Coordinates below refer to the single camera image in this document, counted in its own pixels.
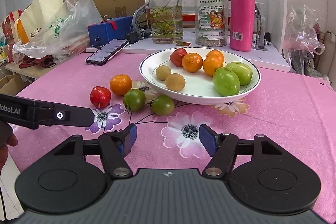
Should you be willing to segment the person's left hand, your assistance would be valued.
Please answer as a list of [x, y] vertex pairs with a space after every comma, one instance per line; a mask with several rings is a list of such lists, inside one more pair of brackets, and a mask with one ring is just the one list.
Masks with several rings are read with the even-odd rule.
[[1, 122], [1, 148], [0, 148], [0, 170], [6, 164], [8, 158], [8, 146], [15, 147], [18, 145], [18, 139], [13, 133], [12, 127], [6, 123]]

